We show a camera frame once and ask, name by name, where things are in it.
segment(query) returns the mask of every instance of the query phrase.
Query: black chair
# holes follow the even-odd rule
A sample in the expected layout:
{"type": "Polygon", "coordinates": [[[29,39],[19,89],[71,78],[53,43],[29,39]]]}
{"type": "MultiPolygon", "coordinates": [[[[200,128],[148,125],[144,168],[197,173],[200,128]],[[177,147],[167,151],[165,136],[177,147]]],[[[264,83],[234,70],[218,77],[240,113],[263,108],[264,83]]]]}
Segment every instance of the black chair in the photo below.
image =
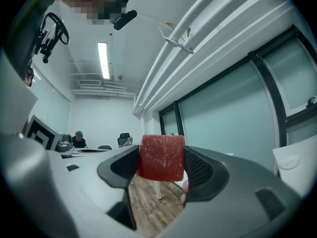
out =
{"type": "Polygon", "coordinates": [[[98,149],[112,150],[111,146],[108,145],[101,145],[98,147],[98,149]]]}
{"type": "Polygon", "coordinates": [[[130,137],[129,133],[121,133],[117,141],[120,148],[123,146],[132,145],[133,138],[130,137]]]}

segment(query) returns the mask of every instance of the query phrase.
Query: air vent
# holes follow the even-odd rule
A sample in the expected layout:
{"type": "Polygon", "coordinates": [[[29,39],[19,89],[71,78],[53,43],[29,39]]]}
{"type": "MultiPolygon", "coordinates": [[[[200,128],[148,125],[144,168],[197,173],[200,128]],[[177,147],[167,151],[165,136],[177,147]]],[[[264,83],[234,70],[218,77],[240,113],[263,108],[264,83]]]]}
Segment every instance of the air vent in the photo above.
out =
{"type": "Polygon", "coordinates": [[[79,80],[78,84],[80,86],[101,86],[100,80],[79,80]]]}

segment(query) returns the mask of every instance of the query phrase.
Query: ceiling light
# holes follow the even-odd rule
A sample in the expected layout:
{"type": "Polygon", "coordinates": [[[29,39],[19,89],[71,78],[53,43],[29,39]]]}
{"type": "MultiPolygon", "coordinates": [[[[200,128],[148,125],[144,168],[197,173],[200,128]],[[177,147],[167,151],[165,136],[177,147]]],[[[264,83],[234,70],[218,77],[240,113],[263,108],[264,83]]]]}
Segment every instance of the ceiling light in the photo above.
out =
{"type": "Polygon", "coordinates": [[[35,70],[33,70],[34,72],[34,76],[36,76],[39,80],[41,80],[41,78],[39,77],[39,75],[37,74],[37,72],[35,70]]]}
{"type": "Polygon", "coordinates": [[[99,42],[98,43],[98,51],[99,51],[99,60],[101,71],[103,73],[104,79],[110,79],[109,70],[108,70],[108,59],[107,59],[107,43],[99,42]]]}

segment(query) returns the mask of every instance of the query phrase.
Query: black bracket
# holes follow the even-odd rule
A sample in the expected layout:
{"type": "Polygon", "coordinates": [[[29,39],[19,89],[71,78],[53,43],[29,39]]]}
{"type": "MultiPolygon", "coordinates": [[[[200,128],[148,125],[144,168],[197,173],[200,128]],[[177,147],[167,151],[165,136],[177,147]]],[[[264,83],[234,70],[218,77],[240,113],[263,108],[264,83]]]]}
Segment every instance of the black bracket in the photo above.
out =
{"type": "Polygon", "coordinates": [[[65,25],[63,24],[63,22],[61,21],[61,19],[56,14],[54,14],[52,12],[49,12],[44,17],[42,26],[41,26],[41,28],[39,30],[38,39],[37,39],[36,47],[35,47],[35,54],[38,54],[38,52],[41,50],[40,53],[44,55],[43,62],[44,63],[48,63],[49,62],[49,57],[52,54],[53,48],[55,47],[56,43],[59,40],[64,45],[68,45],[69,44],[68,31],[67,31],[65,25]],[[52,39],[47,38],[46,40],[44,40],[45,36],[48,33],[47,30],[44,30],[44,28],[46,26],[46,19],[48,17],[52,21],[54,21],[54,23],[56,24],[55,36],[52,39]],[[66,41],[63,40],[62,35],[66,36],[66,41]]]}
{"type": "Polygon", "coordinates": [[[315,99],[315,97],[312,97],[312,98],[310,98],[310,99],[308,100],[308,104],[307,104],[306,108],[308,108],[308,107],[310,107],[311,105],[314,104],[314,99],[315,99]]]}

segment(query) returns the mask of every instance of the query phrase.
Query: red sponge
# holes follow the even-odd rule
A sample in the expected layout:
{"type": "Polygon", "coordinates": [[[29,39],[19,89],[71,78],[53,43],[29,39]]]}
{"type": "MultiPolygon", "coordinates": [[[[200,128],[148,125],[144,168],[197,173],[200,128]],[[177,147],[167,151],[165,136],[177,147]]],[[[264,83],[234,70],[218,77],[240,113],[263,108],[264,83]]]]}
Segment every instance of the red sponge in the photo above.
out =
{"type": "Polygon", "coordinates": [[[144,135],[137,174],[149,180],[183,180],[184,146],[184,136],[144,135]]]}

